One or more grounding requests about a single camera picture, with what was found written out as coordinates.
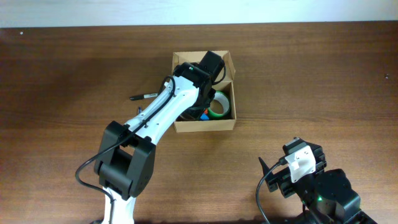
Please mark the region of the brown cardboard box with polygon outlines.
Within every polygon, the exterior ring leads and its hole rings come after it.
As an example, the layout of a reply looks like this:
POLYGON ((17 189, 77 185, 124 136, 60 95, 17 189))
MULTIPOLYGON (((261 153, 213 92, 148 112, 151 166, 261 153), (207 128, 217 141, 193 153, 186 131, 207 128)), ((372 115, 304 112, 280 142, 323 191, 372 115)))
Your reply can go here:
MULTIPOLYGON (((223 58, 226 65, 226 77, 217 84, 214 89, 223 92, 231 105, 230 112, 220 119, 210 119, 208 121, 184 121, 178 118, 174 122, 177 133, 200 132, 200 131, 227 131, 233 130, 236 124, 236 104, 234 94, 234 76, 236 73, 231 54, 228 50, 216 50, 216 54, 223 58)), ((184 62, 199 62, 206 54, 206 51, 196 52, 174 52, 172 68, 184 62)))

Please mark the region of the green tape roll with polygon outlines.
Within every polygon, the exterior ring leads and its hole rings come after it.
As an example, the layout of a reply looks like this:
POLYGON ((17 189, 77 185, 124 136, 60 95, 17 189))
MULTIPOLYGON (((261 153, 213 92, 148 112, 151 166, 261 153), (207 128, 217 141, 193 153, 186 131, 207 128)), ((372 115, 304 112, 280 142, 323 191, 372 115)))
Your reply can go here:
POLYGON ((223 119, 231 111, 229 97, 222 91, 216 91, 213 101, 207 108, 207 116, 210 119, 223 119))

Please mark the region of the blue plastic staple case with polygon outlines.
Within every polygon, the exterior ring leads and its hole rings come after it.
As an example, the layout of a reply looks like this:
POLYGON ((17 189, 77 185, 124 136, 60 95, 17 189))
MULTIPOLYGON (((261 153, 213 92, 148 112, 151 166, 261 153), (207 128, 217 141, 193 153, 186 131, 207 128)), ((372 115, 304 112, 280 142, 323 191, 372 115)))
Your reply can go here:
POLYGON ((203 113, 203 114, 200 116, 200 119, 201 119, 202 121, 208 121, 208 120, 209 120, 209 117, 208 117, 205 113, 203 113))

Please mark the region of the black permanent marker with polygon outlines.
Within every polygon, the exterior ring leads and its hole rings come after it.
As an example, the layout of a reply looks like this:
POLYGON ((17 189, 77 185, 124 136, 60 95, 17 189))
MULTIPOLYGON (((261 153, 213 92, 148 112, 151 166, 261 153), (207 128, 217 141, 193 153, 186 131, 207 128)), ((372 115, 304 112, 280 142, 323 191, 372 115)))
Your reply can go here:
POLYGON ((156 98, 158 97, 158 93, 146 93, 146 94, 141 94, 141 95, 134 95, 134 96, 130 96, 129 99, 131 101, 137 101, 137 100, 143 100, 143 99, 147 99, 147 98, 156 98))

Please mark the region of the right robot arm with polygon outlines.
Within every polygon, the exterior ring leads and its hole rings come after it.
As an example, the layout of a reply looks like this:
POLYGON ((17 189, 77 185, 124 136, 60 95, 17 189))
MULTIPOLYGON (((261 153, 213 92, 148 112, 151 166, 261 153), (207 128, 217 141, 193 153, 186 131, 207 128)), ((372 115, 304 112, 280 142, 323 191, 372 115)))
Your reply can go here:
POLYGON ((260 202, 263 184, 270 192, 279 189, 284 198, 298 195, 302 213, 287 223, 375 223, 361 209, 361 197, 352 189, 345 172, 325 170, 326 156, 320 145, 295 137, 282 149, 284 156, 271 167, 259 158, 263 176, 255 197, 265 223, 270 220, 260 202))

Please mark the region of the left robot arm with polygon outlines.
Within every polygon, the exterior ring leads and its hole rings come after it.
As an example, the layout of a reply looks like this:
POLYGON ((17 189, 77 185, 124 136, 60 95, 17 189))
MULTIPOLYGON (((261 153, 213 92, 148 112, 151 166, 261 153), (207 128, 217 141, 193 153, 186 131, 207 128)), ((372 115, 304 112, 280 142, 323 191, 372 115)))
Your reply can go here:
POLYGON ((132 220, 135 199, 153 174, 157 143, 179 116, 200 119, 215 97, 213 85, 224 68, 222 57, 212 51, 198 63, 177 65, 146 109, 124 124, 108 124, 94 164, 109 202, 103 223, 132 220))

